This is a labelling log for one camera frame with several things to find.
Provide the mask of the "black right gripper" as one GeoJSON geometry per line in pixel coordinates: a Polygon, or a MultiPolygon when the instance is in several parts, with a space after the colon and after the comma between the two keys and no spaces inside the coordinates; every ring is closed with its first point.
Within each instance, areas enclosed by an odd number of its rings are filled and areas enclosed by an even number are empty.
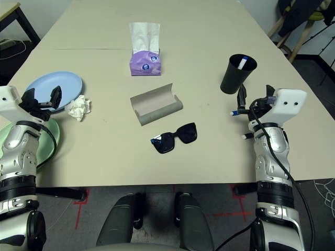
{"type": "Polygon", "coordinates": [[[263,115],[270,111],[271,106],[267,103],[267,99],[273,99],[275,97],[274,92],[274,87],[271,85],[266,85],[266,98],[259,98],[254,100],[249,109],[247,109],[245,107],[247,91],[245,86],[242,84],[237,95],[237,113],[239,115],[247,115],[249,121],[255,120],[256,117],[260,119],[263,115]]]}

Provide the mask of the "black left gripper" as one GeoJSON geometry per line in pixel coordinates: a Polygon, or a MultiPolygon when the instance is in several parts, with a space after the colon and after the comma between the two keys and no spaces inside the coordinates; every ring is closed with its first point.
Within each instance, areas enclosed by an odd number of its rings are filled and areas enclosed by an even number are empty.
{"type": "Polygon", "coordinates": [[[50,102],[39,103],[35,99],[35,89],[31,88],[24,92],[22,103],[19,106],[33,117],[43,121],[49,121],[51,111],[49,108],[57,109],[62,99],[62,90],[60,86],[55,87],[50,95],[50,102]]]}

